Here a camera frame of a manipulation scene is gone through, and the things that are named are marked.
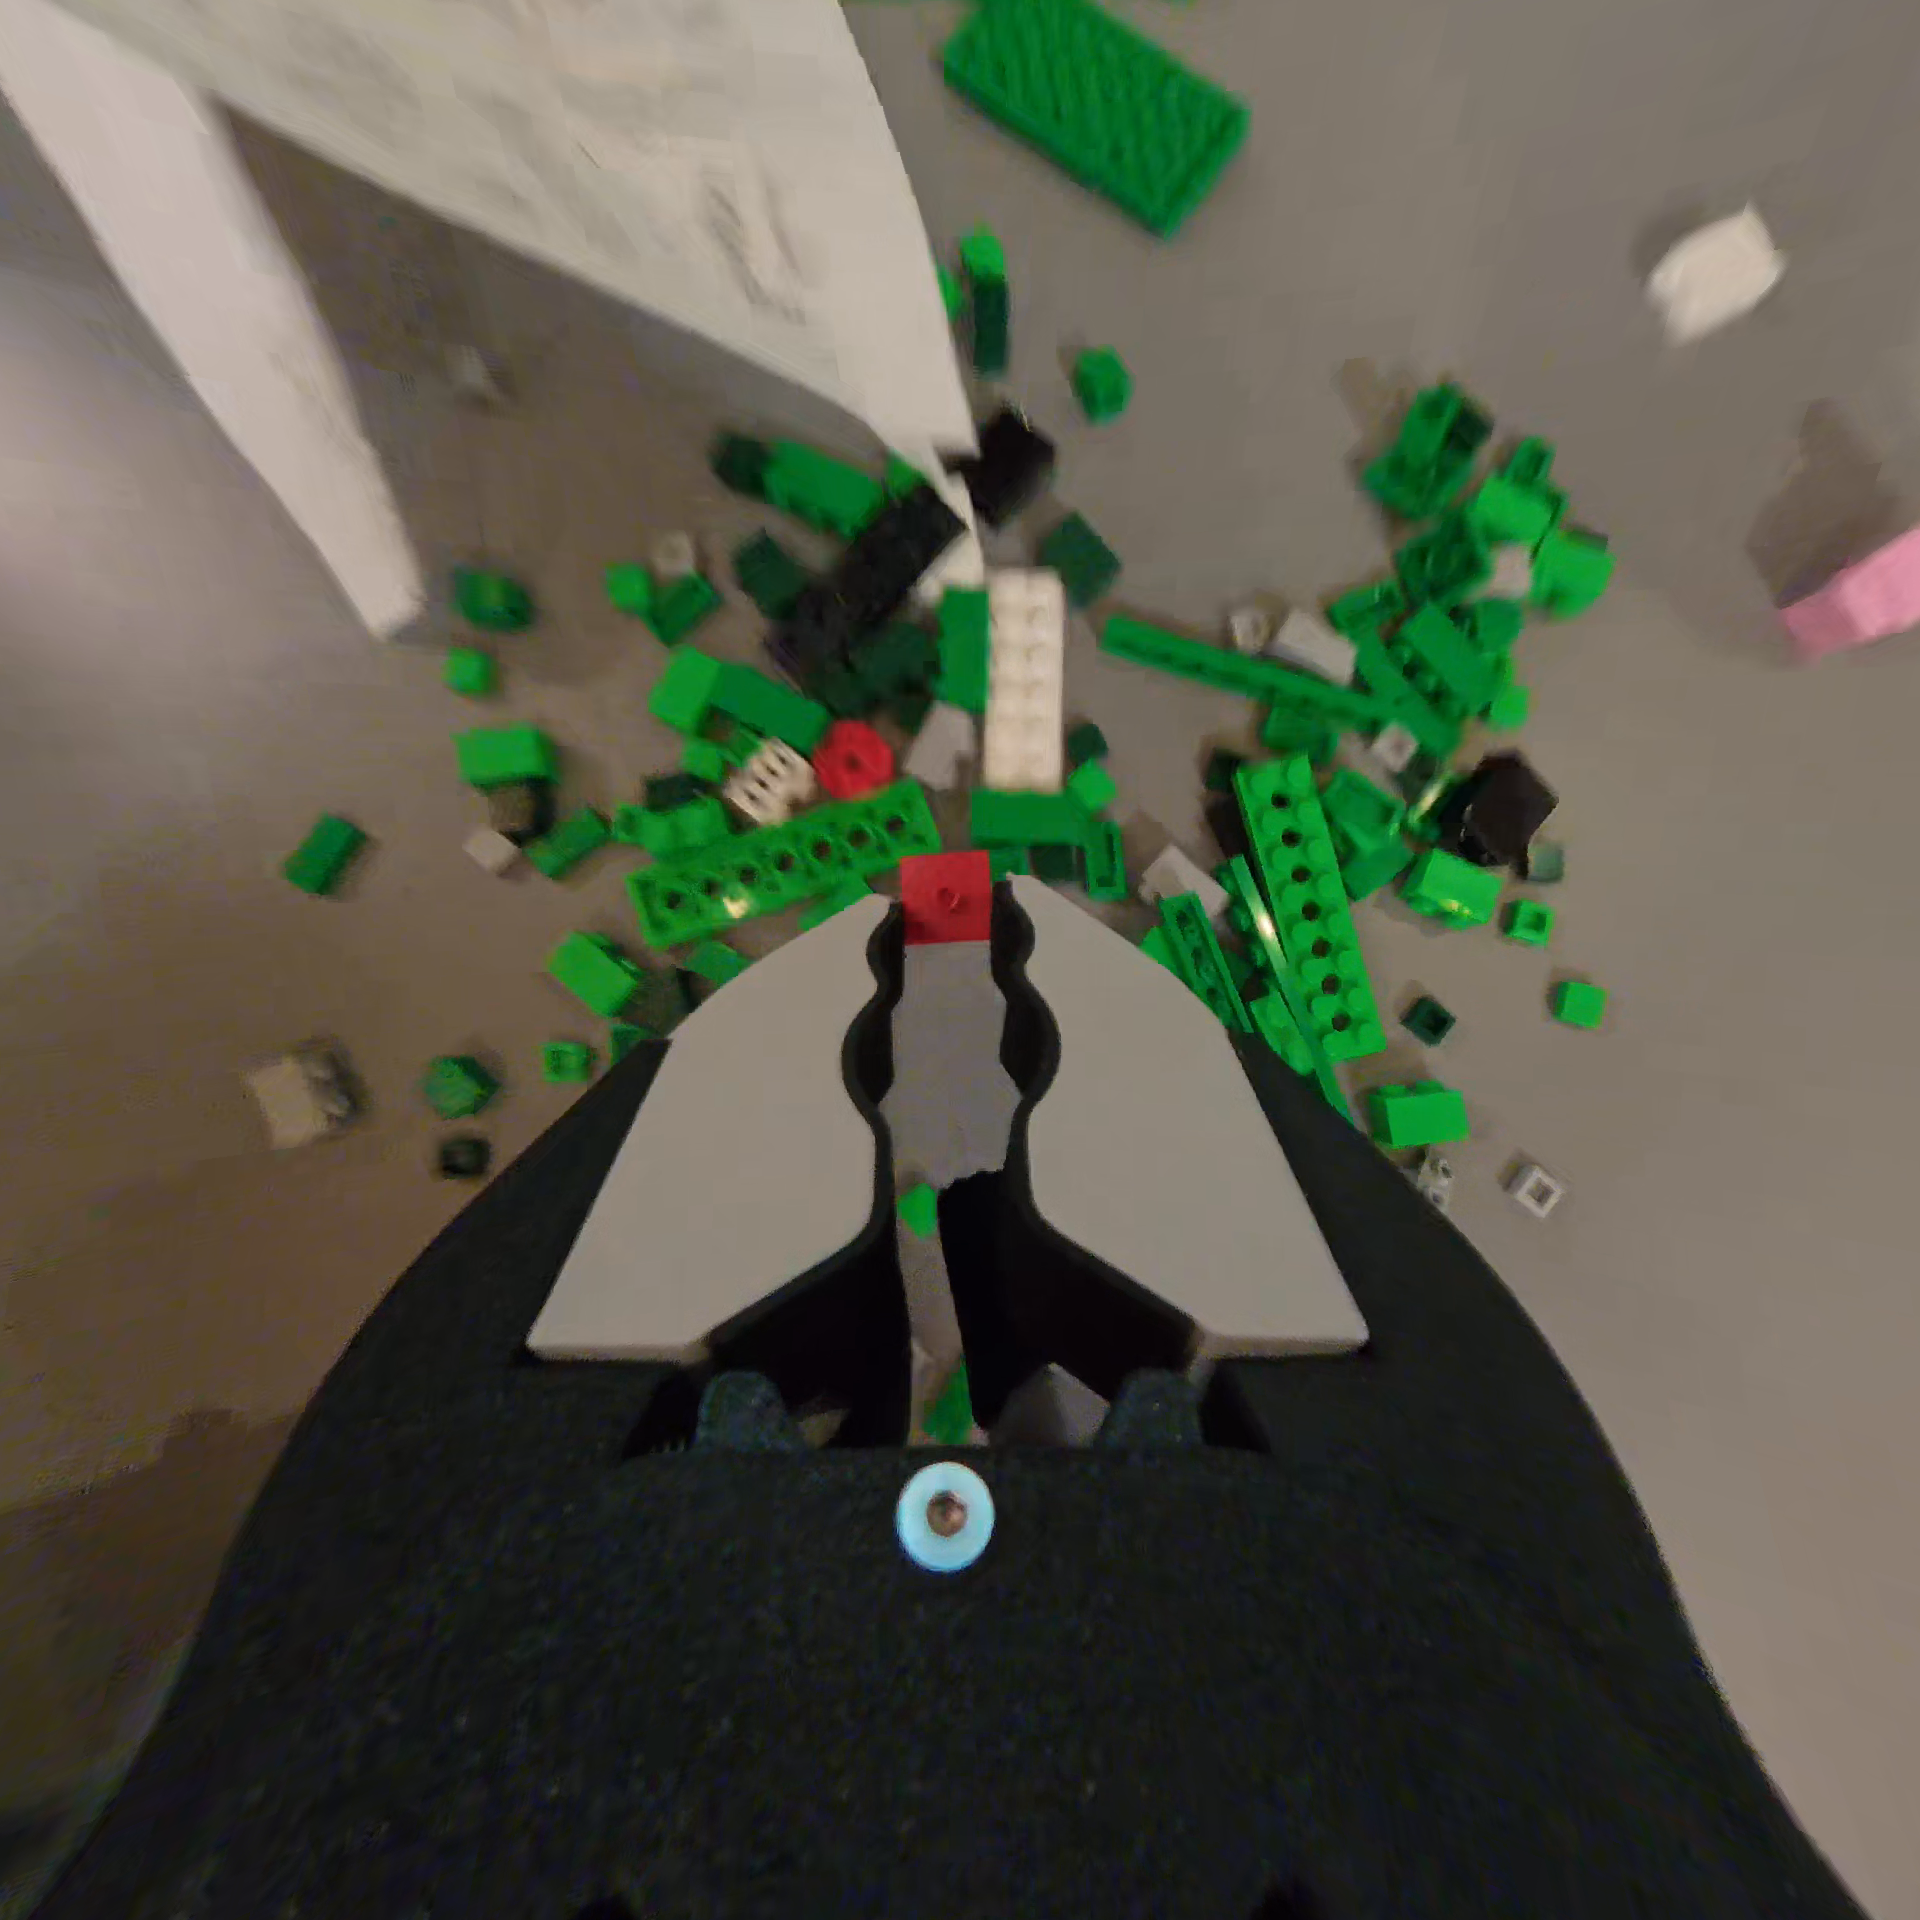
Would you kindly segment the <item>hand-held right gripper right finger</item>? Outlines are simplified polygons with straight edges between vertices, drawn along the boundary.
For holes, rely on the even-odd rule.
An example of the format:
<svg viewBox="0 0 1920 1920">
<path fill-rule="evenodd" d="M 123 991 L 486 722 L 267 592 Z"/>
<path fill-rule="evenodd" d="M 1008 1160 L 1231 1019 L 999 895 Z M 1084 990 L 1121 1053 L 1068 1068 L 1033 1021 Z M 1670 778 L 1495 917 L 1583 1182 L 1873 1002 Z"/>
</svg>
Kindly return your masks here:
<svg viewBox="0 0 1920 1920">
<path fill-rule="evenodd" d="M 1043 880 L 998 887 L 1008 1171 L 1050 1251 L 1185 1328 L 1194 1362 L 1346 1356 L 1368 1324 L 1234 1030 Z"/>
</svg>

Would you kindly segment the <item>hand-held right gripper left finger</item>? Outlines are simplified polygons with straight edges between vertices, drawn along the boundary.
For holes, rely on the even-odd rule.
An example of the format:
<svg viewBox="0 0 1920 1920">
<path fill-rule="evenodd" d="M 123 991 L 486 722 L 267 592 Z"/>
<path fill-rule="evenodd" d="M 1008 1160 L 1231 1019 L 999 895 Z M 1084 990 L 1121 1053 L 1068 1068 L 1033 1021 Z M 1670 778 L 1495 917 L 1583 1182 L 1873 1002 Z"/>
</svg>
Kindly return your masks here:
<svg viewBox="0 0 1920 1920">
<path fill-rule="evenodd" d="M 750 962 L 666 1045 L 530 1325 L 542 1359 L 694 1359 L 727 1324 L 855 1248 L 892 1196 L 857 1021 L 889 1023 L 863 895 Z"/>
</svg>

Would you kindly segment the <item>red square brick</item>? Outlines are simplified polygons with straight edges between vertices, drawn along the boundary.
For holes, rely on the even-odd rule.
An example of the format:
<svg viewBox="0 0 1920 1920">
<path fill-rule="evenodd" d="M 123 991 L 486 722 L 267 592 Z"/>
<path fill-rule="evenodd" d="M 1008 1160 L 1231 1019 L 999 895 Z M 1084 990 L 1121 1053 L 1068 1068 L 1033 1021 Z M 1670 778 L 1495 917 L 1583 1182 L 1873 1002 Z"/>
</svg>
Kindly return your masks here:
<svg viewBox="0 0 1920 1920">
<path fill-rule="evenodd" d="M 994 885 L 990 850 L 906 855 L 899 862 L 906 947 L 986 944 Z"/>
</svg>

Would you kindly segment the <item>torn printed paper bag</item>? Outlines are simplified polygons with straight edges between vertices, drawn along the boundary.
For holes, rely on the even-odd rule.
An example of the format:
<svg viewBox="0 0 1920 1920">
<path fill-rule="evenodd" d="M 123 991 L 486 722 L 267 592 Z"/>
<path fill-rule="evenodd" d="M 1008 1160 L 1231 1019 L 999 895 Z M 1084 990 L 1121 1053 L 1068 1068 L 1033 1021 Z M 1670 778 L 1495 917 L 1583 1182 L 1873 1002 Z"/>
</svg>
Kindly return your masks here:
<svg viewBox="0 0 1920 1920">
<path fill-rule="evenodd" d="M 864 422 L 976 448 L 841 4 L 4 4 L 4 106 L 378 639 L 425 566 L 224 110 Z"/>
</svg>

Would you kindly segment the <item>long green holed beam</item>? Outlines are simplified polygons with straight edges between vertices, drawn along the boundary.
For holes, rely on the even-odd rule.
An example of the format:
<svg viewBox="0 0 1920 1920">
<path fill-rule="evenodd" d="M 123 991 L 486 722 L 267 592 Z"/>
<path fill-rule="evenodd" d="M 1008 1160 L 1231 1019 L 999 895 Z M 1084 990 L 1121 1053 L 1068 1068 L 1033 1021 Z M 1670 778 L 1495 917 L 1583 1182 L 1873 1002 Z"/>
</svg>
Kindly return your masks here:
<svg viewBox="0 0 1920 1920">
<path fill-rule="evenodd" d="M 640 940 L 664 950 L 715 940 L 943 847 L 924 787 L 906 779 L 652 860 L 625 878 L 625 894 Z"/>
</svg>

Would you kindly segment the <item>white printed brick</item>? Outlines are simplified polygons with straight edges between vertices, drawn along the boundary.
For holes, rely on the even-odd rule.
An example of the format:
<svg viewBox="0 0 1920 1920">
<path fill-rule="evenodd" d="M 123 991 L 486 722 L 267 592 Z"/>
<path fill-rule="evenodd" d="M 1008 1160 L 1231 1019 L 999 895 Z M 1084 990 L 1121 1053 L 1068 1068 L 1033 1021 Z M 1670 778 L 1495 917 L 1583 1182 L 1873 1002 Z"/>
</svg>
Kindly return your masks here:
<svg viewBox="0 0 1920 1920">
<path fill-rule="evenodd" d="M 787 824 L 820 796 L 809 756 L 778 735 L 763 739 L 722 787 L 722 803 L 752 830 Z"/>
</svg>

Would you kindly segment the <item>grey brick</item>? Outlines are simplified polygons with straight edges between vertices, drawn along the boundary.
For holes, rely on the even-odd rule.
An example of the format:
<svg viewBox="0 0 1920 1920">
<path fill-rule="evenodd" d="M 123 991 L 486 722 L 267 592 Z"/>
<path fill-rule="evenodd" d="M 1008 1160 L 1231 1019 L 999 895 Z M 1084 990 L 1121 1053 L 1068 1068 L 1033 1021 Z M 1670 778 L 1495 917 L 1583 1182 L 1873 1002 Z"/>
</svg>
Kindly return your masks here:
<svg viewBox="0 0 1920 1920">
<path fill-rule="evenodd" d="M 306 1040 L 241 1072 L 271 1149 L 291 1151 L 338 1135 L 367 1112 L 362 1084 L 340 1046 Z"/>
</svg>

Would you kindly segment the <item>long white brick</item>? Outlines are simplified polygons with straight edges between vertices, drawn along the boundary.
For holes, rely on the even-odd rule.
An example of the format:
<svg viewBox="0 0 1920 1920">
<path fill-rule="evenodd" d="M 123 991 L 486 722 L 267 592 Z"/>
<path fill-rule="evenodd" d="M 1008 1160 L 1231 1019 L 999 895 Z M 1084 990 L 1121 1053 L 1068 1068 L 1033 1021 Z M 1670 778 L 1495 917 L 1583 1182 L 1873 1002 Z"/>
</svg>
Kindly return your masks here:
<svg viewBox="0 0 1920 1920">
<path fill-rule="evenodd" d="M 1068 598 L 1050 566 L 1006 566 L 987 580 L 990 693 L 978 778 L 1003 794 L 1065 787 Z"/>
</svg>

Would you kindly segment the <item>pile of green toy bricks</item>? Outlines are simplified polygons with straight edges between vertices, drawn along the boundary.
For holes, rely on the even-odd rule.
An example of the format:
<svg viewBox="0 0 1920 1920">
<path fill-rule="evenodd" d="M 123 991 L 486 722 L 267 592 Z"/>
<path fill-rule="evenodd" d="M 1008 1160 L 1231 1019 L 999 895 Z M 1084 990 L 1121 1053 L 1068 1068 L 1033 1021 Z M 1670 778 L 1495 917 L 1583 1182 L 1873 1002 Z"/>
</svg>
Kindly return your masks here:
<svg viewBox="0 0 1920 1920">
<path fill-rule="evenodd" d="M 882 500 L 929 482 L 968 530 L 1017 522 L 1050 490 L 1055 443 L 1015 405 L 976 427 L 976 455 L 920 466 L 892 455 L 886 475 L 803 442 L 724 435 L 713 478 L 770 512 L 839 542 L 839 563 Z M 1435 382 L 1408 400 L 1396 437 L 1362 474 L 1366 491 L 1403 522 L 1408 539 L 1376 583 L 1321 608 L 1238 608 L 1231 635 L 1208 642 L 1131 615 L 1104 619 L 1104 656 L 1210 686 L 1264 709 L 1262 756 L 1216 752 L 1210 803 L 1234 813 L 1214 871 L 1170 847 L 1140 875 L 1155 910 L 1140 952 L 1199 991 L 1238 1036 L 1260 1040 L 1286 1068 L 1319 1084 L 1346 1111 L 1338 1066 L 1385 1046 L 1385 1028 L 1353 926 L 1353 902 L 1401 887 L 1430 920 L 1473 928 L 1500 920 L 1515 944 L 1546 947 L 1548 902 L 1504 902 L 1504 878 L 1544 871 L 1539 830 L 1555 794 L 1515 752 L 1457 768 L 1473 730 L 1514 730 L 1527 687 L 1514 648 L 1527 615 L 1571 618 L 1602 596 L 1614 573 L 1610 543 L 1567 519 L 1552 482 L 1552 445 L 1514 442 L 1476 471 L 1494 420 L 1474 395 Z M 987 789 L 978 778 L 990 693 L 986 575 L 937 573 L 934 610 L 902 610 L 846 656 L 801 675 L 778 635 L 801 595 L 826 568 L 807 568 L 769 533 L 735 552 L 736 586 L 767 628 L 770 668 L 724 662 L 690 642 L 722 608 L 697 560 L 612 565 L 608 603 L 639 619 L 671 653 L 656 718 L 675 730 L 686 765 L 610 815 L 583 806 L 548 822 L 560 765 L 537 727 L 480 727 L 459 735 L 464 779 L 497 799 L 527 799 L 527 831 L 497 830 L 506 852 L 527 852 L 560 878 L 599 847 L 640 847 L 664 860 L 750 831 L 722 803 L 722 787 L 763 739 L 803 754 L 838 718 L 879 730 L 896 750 L 896 781 L 921 784 L 944 847 L 990 850 L 994 878 L 1076 882 L 1100 902 L 1130 892 L 1108 742 L 1098 725 L 1065 719 L 1065 781 L 1056 796 Z M 1114 598 L 1121 560 L 1076 515 L 1056 519 L 1028 568 L 1055 568 L 1068 615 Z M 880 878 L 899 880 L 899 863 Z M 811 930 L 863 895 L 854 880 L 787 912 Z M 664 949 L 684 981 L 718 991 L 750 955 L 729 932 Z"/>
</svg>

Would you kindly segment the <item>black studded plate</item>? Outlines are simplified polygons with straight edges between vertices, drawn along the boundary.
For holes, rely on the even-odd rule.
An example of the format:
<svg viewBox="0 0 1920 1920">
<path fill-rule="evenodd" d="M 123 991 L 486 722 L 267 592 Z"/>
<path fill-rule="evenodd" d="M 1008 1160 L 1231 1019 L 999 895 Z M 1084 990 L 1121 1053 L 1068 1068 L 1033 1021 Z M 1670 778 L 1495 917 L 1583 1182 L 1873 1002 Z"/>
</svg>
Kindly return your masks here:
<svg viewBox="0 0 1920 1920">
<path fill-rule="evenodd" d="M 902 610 L 964 530 L 947 496 L 929 482 L 889 496 L 839 563 L 801 595 L 779 628 L 779 653 L 801 675 L 846 656 Z"/>
</svg>

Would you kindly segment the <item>long thin green plate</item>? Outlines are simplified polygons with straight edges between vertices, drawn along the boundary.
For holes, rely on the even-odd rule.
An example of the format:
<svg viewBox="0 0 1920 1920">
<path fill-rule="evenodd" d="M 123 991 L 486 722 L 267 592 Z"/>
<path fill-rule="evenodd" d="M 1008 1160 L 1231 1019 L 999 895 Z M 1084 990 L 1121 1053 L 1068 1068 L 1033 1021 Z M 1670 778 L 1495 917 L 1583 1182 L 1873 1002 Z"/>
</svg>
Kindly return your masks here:
<svg viewBox="0 0 1920 1920">
<path fill-rule="evenodd" d="M 976 227 L 963 238 L 958 261 L 975 373 L 999 380 L 1008 370 L 1012 342 L 1012 291 L 999 236 L 986 223 Z"/>
</svg>

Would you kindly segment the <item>pink brick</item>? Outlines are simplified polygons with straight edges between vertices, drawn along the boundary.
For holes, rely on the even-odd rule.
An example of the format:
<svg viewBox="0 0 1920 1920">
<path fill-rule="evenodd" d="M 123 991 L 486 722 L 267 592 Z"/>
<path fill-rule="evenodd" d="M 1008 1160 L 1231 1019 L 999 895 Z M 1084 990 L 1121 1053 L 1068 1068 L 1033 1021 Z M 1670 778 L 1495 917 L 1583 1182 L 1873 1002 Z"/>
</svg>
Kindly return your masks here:
<svg viewBox="0 0 1920 1920">
<path fill-rule="evenodd" d="M 1919 542 L 1914 526 L 1788 603 L 1782 619 L 1792 656 L 1816 662 L 1915 632 Z"/>
</svg>

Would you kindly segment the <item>white square brick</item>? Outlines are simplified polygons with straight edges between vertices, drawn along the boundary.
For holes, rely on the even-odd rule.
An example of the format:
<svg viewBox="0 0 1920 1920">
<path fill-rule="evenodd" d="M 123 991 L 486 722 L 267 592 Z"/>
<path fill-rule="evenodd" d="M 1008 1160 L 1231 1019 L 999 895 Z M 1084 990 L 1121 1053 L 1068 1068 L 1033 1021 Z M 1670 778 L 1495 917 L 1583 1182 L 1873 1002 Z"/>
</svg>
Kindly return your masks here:
<svg viewBox="0 0 1920 1920">
<path fill-rule="evenodd" d="M 1752 316 L 1788 272 L 1753 204 L 1676 238 L 1646 275 L 1646 298 L 1670 346 L 1697 346 Z"/>
</svg>

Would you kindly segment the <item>large green studded plate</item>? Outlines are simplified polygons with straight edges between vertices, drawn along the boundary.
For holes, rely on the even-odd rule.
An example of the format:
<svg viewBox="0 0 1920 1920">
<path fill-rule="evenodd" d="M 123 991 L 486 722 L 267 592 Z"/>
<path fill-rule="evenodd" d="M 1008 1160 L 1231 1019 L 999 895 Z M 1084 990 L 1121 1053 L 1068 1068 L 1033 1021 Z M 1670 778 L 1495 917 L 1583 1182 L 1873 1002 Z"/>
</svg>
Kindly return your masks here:
<svg viewBox="0 0 1920 1920">
<path fill-rule="evenodd" d="M 944 43 L 943 78 L 1159 239 L 1212 197 L 1254 118 L 1238 93 L 1090 3 L 975 4 Z"/>
</svg>

